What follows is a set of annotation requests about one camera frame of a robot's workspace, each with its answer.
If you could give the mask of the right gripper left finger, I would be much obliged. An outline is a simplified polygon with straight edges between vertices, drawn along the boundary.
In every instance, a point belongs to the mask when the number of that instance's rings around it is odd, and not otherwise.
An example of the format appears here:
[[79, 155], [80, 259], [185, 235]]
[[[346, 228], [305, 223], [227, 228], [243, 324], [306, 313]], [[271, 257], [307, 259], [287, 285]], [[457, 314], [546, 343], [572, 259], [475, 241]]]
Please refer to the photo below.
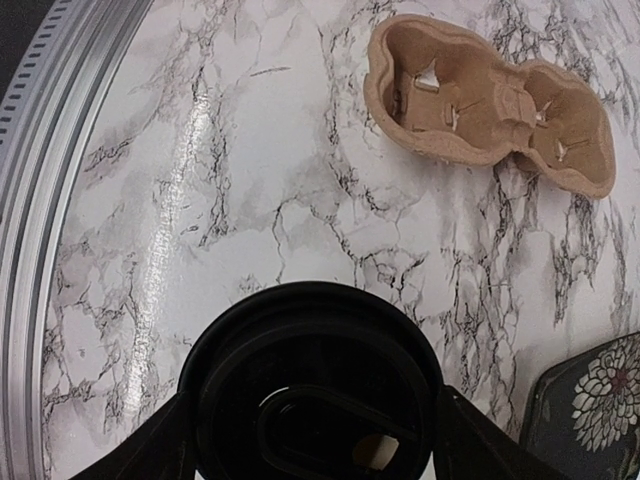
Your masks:
[[174, 395], [111, 453], [73, 477], [81, 479], [193, 479], [192, 400]]

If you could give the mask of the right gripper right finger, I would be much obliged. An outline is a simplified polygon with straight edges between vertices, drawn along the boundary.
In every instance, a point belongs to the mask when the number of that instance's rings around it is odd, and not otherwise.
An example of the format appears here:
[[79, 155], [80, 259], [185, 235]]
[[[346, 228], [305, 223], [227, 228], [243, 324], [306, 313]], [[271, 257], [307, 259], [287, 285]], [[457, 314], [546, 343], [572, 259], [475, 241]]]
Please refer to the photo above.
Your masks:
[[436, 477], [446, 480], [566, 477], [520, 447], [448, 385], [437, 397], [433, 463]]

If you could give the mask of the black plastic cup lid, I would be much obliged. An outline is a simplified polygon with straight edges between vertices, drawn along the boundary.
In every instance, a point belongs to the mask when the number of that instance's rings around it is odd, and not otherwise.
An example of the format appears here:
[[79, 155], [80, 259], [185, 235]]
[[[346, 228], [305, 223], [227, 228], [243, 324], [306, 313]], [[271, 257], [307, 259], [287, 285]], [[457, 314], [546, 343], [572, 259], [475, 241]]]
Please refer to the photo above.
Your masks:
[[179, 380], [205, 479], [417, 479], [442, 385], [432, 346], [403, 312], [320, 281], [224, 311]]

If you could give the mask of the brown cardboard cup carrier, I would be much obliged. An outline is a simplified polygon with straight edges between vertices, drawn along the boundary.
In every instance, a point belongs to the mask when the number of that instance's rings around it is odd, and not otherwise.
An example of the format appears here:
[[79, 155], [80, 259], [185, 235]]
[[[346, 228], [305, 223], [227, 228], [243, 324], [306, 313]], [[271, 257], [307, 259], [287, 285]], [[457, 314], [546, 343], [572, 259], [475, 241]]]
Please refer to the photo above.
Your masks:
[[566, 191], [612, 191], [608, 115], [576, 74], [541, 59], [511, 64], [474, 32], [415, 14], [378, 24], [367, 55], [367, 109], [399, 146], [471, 166], [514, 155]]

